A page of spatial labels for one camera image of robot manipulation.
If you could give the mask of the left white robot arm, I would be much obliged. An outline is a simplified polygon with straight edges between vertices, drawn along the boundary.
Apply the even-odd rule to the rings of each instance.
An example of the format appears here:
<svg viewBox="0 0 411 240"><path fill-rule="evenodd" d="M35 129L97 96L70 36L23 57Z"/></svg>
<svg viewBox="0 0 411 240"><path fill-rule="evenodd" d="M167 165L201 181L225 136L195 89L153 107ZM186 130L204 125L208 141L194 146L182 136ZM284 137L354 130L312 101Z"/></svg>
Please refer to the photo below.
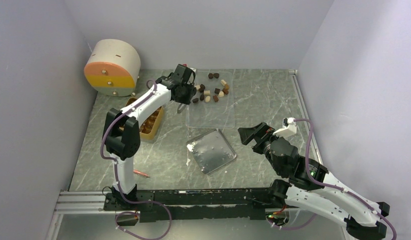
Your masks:
<svg viewBox="0 0 411 240"><path fill-rule="evenodd" d="M169 102L182 109L190 104L197 92L197 70L178 64L173 72L156 80L148 80L148 91L135 102L106 114L100 144L100 156L112 162L114 183L112 193L123 210L139 203L134 179L134 156L140 148L140 127L158 108Z"/></svg>

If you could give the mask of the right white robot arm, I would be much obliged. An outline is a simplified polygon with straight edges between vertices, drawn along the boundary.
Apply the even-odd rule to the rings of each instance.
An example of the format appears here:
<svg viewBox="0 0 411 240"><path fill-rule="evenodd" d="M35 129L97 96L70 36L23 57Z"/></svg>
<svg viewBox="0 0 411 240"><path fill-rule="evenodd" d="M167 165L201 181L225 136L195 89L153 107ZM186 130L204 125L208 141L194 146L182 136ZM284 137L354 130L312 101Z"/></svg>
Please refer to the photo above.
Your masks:
<svg viewBox="0 0 411 240"><path fill-rule="evenodd" d="M240 127L243 145L251 141L253 152L264 155L280 177L267 190L266 202L273 207L297 207L325 217L357 240L382 240L389 224L390 206L361 197L339 181L318 161L301 156L287 137L297 132L296 120L285 118L276 130L265 122L253 127Z"/></svg>

